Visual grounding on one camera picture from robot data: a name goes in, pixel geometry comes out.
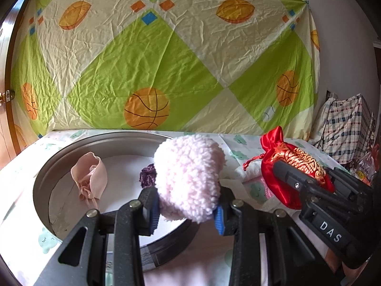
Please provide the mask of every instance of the plaid cloth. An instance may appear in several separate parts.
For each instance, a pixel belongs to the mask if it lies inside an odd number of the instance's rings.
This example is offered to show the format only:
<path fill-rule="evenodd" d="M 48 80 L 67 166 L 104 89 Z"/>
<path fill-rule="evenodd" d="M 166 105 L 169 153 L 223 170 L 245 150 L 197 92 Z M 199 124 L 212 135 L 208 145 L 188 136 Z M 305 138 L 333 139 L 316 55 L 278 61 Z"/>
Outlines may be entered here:
<path fill-rule="evenodd" d="M 331 100 L 324 106 L 329 106 L 328 117 L 314 146 L 342 165 L 356 164 L 373 147 L 374 114 L 361 94 L 343 101 Z"/>

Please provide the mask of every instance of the wall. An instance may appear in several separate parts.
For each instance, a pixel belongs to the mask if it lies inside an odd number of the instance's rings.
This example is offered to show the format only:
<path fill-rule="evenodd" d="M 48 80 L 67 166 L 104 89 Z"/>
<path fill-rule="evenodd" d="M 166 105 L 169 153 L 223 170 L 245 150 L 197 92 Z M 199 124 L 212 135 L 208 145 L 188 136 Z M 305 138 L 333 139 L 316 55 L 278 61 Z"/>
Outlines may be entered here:
<path fill-rule="evenodd" d="M 373 41 L 377 35 L 355 0 L 308 0 L 319 32 L 321 77 L 318 106 L 326 90 L 346 99 L 364 95 L 375 116 L 380 101 Z"/>

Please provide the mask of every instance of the pink drawstring bag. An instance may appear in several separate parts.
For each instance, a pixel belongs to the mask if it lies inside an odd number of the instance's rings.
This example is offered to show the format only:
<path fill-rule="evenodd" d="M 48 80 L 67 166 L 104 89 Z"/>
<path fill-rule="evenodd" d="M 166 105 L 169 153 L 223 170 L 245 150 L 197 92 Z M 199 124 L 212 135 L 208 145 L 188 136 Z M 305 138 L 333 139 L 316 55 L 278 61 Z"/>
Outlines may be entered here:
<path fill-rule="evenodd" d="M 79 189 L 79 199 L 86 200 L 88 207 L 91 200 L 98 209 L 95 199 L 100 199 L 107 185 L 107 172 L 102 160 L 92 152 L 86 153 L 70 172 Z"/>

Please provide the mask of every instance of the pink fluffy ball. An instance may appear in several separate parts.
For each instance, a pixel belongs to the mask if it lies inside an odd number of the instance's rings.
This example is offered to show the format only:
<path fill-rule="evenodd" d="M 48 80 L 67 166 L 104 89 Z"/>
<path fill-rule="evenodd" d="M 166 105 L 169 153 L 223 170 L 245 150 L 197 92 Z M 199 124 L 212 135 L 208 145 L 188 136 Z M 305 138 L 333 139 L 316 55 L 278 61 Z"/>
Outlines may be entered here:
<path fill-rule="evenodd" d="M 155 186 L 160 213 L 169 220 L 197 223 L 212 218 L 220 197 L 219 173 L 225 155 L 209 137 L 188 135 L 168 139 L 154 155 Z"/>

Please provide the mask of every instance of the white letter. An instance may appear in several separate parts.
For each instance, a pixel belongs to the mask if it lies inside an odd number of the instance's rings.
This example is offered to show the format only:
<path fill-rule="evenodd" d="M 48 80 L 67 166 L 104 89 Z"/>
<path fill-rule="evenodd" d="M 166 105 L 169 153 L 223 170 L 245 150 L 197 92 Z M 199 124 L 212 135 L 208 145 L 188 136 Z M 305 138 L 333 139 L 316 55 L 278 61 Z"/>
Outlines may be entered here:
<path fill-rule="evenodd" d="M 327 227 L 328 227 L 328 224 L 327 224 L 325 221 L 323 221 L 323 223 L 322 223 L 321 226 L 320 226 L 320 229 L 321 229 L 321 230 L 326 230 Z"/>
<path fill-rule="evenodd" d="M 341 238 L 341 235 L 337 235 L 335 239 L 333 239 L 335 242 L 338 242 Z"/>
<path fill-rule="evenodd" d="M 328 235 L 330 235 L 330 237 L 332 238 L 332 235 L 333 235 L 333 228 L 327 232 Z"/>

